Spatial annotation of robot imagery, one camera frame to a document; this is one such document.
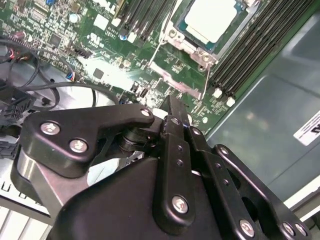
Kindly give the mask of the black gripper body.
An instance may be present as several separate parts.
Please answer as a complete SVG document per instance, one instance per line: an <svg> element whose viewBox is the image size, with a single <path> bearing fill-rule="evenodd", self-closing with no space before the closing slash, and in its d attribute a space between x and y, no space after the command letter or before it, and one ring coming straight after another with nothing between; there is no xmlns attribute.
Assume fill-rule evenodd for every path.
<svg viewBox="0 0 320 240"><path fill-rule="evenodd" d="M50 240L230 240L226 168L194 127L74 196Z"/></svg>

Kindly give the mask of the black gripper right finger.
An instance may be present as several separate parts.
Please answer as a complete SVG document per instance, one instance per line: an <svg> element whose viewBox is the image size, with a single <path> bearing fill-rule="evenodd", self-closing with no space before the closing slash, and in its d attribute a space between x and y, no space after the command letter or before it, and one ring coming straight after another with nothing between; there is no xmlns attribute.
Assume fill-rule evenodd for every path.
<svg viewBox="0 0 320 240"><path fill-rule="evenodd" d="M211 148L188 128L192 167L199 171L224 240L310 240L308 227L226 146Z"/></svg>

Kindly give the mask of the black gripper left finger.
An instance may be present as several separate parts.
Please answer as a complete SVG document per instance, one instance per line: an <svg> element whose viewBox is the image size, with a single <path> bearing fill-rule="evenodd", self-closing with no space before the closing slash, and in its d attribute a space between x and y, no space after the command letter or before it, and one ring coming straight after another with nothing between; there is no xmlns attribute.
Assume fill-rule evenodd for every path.
<svg viewBox="0 0 320 240"><path fill-rule="evenodd" d="M28 116L14 161L25 194L37 195L55 224L74 196L140 160L159 158L165 135L185 132L189 120L183 103L168 96L161 109L164 118L140 104Z"/></svg>

